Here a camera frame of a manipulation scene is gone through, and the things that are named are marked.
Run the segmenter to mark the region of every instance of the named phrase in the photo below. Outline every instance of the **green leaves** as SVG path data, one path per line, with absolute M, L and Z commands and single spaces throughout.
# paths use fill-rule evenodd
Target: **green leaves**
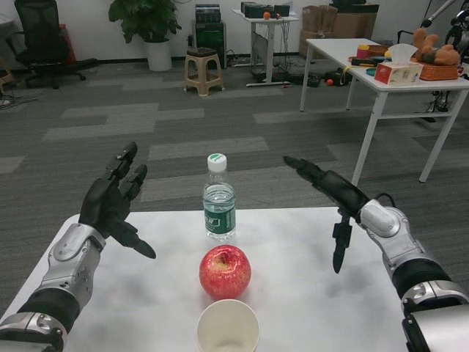
M 126 15 L 127 10 L 121 0 L 115 0 L 109 7 L 108 16 L 110 22 L 123 20 Z
M 176 34 L 181 26 L 174 13 L 176 6 L 172 0 L 114 0 L 109 7 L 109 20 L 122 20 L 122 31 L 126 43 L 135 34 L 150 43 L 166 41 L 166 34 Z

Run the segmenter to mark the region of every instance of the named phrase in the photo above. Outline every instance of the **water bottle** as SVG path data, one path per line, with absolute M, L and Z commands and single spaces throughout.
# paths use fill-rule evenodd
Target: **water bottle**
M 227 241 L 236 231 L 236 195 L 226 171 L 226 156 L 212 154 L 207 159 L 208 176 L 204 187 L 205 228 L 217 241 Z

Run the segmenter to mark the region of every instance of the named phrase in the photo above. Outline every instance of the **beige stool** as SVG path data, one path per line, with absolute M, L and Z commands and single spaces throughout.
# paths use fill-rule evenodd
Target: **beige stool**
M 207 68 L 209 61 L 215 61 L 217 64 L 218 75 L 213 75 Z M 199 74 L 189 75 L 189 62 L 195 62 Z M 221 86 L 221 90 L 225 90 L 223 83 L 223 76 L 221 75 L 220 59 L 218 58 L 216 50 L 208 48 L 189 49 L 185 57 L 185 87 L 195 87 L 201 97 L 208 95 L 208 89 L 214 86 Z
M 10 69 L 10 66 L 7 64 L 7 62 L 1 56 L 0 56 L 0 68 L 7 71 L 6 76 L 0 77 L 0 92 L 5 93 L 5 91 L 3 90 L 3 85 L 7 84 L 7 83 L 10 83 L 10 82 L 14 82 L 15 77 L 14 77 L 14 75 L 13 75 L 11 69 Z

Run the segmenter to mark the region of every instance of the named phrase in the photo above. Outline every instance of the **paper cup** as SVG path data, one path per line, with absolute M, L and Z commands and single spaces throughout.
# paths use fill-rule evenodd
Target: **paper cup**
M 236 299 L 211 304 L 197 326 L 201 352 L 254 352 L 259 342 L 259 322 L 253 310 Z

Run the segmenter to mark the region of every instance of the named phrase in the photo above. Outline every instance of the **teddy bear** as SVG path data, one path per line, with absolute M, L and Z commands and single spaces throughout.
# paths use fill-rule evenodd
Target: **teddy bear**
M 440 40 L 438 35 L 426 35 L 425 29 L 417 29 L 413 34 L 413 45 L 418 48 L 416 52 L 417 61 L 441 66 L 459 65 L 461 56 L 454 50 L 453 46 L 451 44 L 444 45 L 438 50 L 435 48 L 438 40 Z

